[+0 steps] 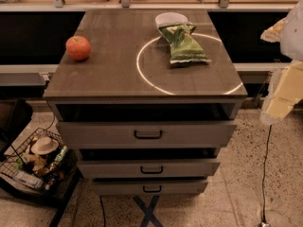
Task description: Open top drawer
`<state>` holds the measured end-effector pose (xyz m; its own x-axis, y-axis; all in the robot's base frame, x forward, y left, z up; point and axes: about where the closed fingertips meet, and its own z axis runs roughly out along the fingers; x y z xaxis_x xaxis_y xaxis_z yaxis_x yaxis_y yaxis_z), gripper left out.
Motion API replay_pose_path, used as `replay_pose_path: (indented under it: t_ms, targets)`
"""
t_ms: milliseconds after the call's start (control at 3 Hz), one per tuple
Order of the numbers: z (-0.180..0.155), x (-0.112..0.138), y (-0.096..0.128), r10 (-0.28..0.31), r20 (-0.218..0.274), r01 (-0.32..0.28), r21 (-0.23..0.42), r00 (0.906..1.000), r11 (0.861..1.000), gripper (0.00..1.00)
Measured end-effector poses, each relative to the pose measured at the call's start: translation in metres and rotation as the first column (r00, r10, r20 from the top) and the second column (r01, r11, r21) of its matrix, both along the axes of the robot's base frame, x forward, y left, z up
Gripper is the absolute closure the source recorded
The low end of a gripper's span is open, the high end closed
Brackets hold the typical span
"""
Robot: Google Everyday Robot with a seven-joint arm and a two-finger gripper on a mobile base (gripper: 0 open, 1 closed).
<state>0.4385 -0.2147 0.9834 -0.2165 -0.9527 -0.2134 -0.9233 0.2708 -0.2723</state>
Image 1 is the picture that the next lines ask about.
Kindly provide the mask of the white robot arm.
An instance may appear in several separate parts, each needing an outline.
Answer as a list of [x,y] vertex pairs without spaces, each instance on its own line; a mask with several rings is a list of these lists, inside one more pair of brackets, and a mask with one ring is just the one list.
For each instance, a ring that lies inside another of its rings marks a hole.
[[273,125],[282,121],[303,99],[303,1],[299,1],[287,16],[264,30],[260,38],[280,42],[280,52],[292,61],[277,69],[270,77],[260,121]]

